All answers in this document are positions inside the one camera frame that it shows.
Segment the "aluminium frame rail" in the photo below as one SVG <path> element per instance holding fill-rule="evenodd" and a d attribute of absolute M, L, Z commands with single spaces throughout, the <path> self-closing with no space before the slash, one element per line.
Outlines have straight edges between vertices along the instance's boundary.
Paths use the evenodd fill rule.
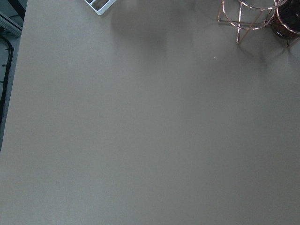
<path fill-rule="evenodd" d="M 8 16 L 6 16 L 3 12 L 0 13 L 0 26 L 5 31 L 12 33 L 16 37 L 20 37 L 22 35 L 23 28 Z"/>

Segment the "dark brown glass jar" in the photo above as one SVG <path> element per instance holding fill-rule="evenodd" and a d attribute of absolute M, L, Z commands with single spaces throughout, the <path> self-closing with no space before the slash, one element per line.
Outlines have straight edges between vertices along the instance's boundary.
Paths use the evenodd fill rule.
<path fill-rule="evenodd" d="M 275 34 L 284 39 L 300 37 L 300 1 L 287 0 L 275 12 L 271 28 Z"/>

